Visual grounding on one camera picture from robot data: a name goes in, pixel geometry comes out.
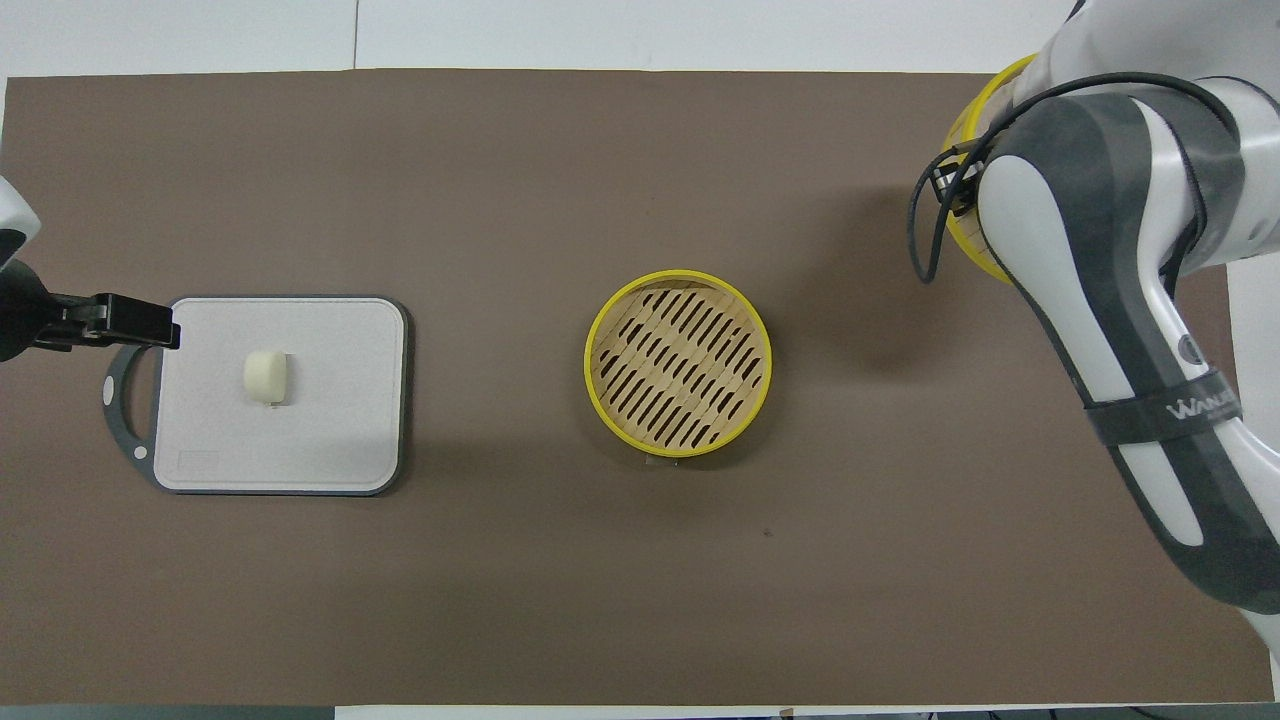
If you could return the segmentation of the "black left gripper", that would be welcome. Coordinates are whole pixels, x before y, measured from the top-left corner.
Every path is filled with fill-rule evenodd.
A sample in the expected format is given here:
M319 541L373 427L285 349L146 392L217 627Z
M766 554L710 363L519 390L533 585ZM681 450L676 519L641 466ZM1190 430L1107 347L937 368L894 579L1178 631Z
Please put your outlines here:
M93 338L86 332L93 310ZM134 345L178 350L174 309L119 293L91 297L47 291L33 269L12 260L1 274L1 361L36 347L69 352L76 346Z

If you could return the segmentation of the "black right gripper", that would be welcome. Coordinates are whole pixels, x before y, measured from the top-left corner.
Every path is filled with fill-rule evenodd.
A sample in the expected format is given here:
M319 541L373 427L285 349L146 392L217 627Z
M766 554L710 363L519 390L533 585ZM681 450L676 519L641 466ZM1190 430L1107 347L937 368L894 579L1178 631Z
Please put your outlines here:
M980 152L974 161L968 165L966 161L966 152L943 150L931 168L934 199L954 218L965 217L975 209L986 155Z

